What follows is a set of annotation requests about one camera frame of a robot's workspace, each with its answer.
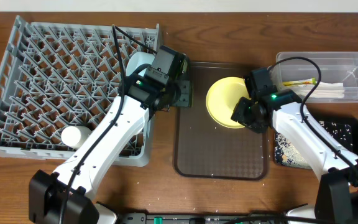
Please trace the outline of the yellow round plate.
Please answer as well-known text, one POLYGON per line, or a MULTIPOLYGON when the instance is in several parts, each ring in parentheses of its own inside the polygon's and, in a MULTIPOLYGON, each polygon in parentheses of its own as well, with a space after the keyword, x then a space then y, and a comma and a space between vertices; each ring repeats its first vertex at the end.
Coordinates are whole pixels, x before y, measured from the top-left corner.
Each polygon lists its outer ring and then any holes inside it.
POLYGON ((209 115, 221 126, 240 129, 244 126, 233 121, 231 116, 242 97, 250 99, 244 79, 225 77, 213 83, 209 88, 206 95, 206 108, 209 115))

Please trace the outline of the white cup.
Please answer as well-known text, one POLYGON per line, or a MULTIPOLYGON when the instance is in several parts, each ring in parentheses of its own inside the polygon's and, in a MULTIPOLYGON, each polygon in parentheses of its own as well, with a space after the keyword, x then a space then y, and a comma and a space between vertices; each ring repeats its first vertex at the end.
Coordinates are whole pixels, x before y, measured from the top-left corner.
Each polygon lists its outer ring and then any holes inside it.
POLYGON ((86 126, 68 126, 62 131, 62 142, 71 148, 79 149, 91 134, 86 126))

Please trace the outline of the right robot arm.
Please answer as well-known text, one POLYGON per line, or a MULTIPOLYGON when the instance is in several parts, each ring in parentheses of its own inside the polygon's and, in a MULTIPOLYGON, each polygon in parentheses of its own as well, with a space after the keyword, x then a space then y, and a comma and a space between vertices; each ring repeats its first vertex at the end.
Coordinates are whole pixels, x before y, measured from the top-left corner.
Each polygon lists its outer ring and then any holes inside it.
POLYGON ((314 205, 286 212, 288 223, 358 223, 358 155, 338 143, 291 89, 278 91, 270 70, 244 78, 249 97, 242 97, 231 116, 255 133, 274 129, 286 137, 319 180, 314 205))

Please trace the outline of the green snack wrapper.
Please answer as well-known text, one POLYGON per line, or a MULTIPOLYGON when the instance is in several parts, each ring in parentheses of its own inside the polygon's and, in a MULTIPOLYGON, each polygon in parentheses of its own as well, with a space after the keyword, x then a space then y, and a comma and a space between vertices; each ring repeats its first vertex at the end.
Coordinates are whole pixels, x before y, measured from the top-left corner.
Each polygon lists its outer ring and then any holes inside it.
POLYGON ((316 84, 315 78, 283 82, 284 86, 315 85, 315 84, 316 84))

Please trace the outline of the white paper napkin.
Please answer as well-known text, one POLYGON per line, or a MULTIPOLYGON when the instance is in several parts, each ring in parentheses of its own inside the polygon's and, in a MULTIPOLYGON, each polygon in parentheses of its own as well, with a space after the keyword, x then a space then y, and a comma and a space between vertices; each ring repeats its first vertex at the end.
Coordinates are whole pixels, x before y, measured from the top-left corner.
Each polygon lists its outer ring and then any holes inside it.
MULTIPOLYGON (((289 86, 297 95, 306 96, 314 87, 313 84, 303 84, 289 86)), ((343 83, 325 83, 321 82, 317 89, 312 92, 310 98, 344 98, 345 89, 343 83)))

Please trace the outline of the light blue small bowl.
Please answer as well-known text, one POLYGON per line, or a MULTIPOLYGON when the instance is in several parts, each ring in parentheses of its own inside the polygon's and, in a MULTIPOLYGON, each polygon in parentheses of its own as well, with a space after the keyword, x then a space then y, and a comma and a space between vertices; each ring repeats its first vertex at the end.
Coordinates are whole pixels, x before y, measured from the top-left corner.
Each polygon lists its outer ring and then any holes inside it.
POLYGON ((136 52, 130 59, 126 68, 126 76, 130 76, 140 65, 151 65, 155 56, 145 52, 136 52))

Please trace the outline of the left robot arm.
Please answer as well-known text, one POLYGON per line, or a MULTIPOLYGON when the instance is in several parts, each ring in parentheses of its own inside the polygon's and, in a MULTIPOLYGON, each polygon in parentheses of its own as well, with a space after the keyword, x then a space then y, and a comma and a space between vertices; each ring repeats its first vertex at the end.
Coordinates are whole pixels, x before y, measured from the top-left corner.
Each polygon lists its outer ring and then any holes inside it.
POLYGON ((29 220, 33 223, 117 223, 118 215, 94 203, 100 183, 133 136, 156 111, 190 107, 190 60, 165 45, 154 54, 135 53, 119 94, 74 155, 51 174, 38 170, 29 182, 29 220))

